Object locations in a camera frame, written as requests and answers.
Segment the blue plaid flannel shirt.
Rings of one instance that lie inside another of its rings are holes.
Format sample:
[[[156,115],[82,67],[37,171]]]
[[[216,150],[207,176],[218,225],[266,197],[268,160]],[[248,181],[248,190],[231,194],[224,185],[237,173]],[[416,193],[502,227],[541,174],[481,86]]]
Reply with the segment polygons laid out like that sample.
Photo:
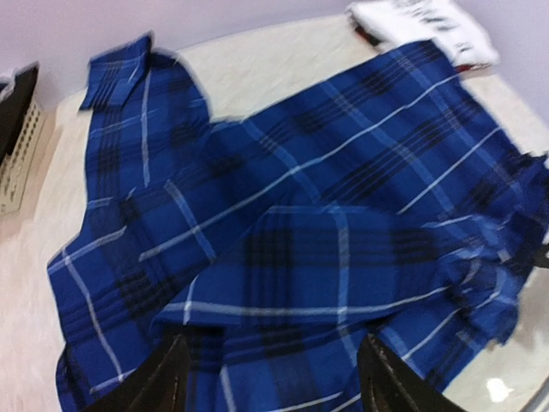
[[[358,411],[380,338],[443,391],[507,342],[548,230],[548,170],[445,61],[389,53],[211,119],[145,34],[90,61],[87,207],[49,263],[62,410],[184,337],[184,411]]]

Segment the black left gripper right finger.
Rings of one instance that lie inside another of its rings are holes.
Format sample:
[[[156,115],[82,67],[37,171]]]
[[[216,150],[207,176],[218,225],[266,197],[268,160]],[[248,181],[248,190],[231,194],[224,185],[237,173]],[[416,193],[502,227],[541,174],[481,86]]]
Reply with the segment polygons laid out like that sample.
[[[372,334],[362,340],[357,362],[367,412],[464,412]]]

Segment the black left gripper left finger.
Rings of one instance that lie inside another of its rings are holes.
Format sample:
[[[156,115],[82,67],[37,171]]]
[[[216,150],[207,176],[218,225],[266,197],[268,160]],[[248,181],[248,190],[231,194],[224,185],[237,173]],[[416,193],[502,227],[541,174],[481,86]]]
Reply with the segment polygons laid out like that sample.
[[[190,354],[184,337],[166,336],[122,384],[85,410],[184,411],[189,369]]]

